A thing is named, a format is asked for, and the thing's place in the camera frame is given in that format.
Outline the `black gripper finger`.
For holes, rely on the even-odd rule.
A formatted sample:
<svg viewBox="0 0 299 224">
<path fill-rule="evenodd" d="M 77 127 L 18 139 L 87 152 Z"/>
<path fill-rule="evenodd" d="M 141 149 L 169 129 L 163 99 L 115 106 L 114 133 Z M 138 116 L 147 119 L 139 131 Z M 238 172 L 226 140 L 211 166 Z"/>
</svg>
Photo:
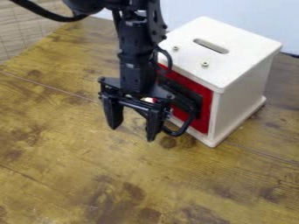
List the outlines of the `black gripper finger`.
<svg viewBox="0 0 299 224">
<path fill-rule="evenodd" d="M 153 142 L 155 140 L 155 137 L 161 132 L 162 123 L 163 123 L 162 110 L 154 108 L 149 111 L 147 114 L 146 132 L 149 142 Z"/>
<path fill-rule="evenodd" d="M 107 124 L 113 130 L 115 130 L 125 121 L 125 106 L 113 99 L 110 96 L 102 96 L 103 109 L 107 118 Z"/>
</svg>

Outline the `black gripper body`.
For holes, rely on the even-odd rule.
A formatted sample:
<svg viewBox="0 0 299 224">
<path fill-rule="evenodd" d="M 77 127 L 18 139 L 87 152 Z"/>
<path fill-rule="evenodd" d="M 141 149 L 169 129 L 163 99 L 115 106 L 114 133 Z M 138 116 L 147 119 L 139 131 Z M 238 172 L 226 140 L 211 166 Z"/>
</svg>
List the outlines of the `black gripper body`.
<svg viewBox="0 0 299 224">
<path fill-rule="evenodd" d="M 134 93 L 121 87 L 121 79 L 110 77 L 99 77 L 101 85 L 99 98 L 107 95 L 113 99 L 131 109 L 149 113 L 151 108 L 162 110 L 163 119 L 171 115 L 171 102 L 175 98 L 174 94 L 163 89 L 159 84 L 154 84 L 146 93 Z"/>
</svg>

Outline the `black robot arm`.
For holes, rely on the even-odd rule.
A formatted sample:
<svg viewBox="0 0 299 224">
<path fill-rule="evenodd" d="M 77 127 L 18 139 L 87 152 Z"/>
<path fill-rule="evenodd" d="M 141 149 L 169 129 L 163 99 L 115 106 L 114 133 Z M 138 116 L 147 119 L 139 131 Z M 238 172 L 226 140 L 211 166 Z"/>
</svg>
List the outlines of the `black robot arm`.
<svg viewBox="0 0 299 224">
<path fill-rule="evenodd" d="M 81 21 L 103 10 L 113 12 L 121 76 L 98 79 L 107 124 L 117 129 L 125 121 L 125 108 L 130 107 L 146 118 L 146 137 L 154 141 L 163 129 L 174 98 L 157 83 L 155 60 L 167 29 L 161 0 L 62 0 L 73 11 L 70 17 L 46 10 L 31 0 L 10 1 L 39 16 L 66 23 Z"/>
</svg>

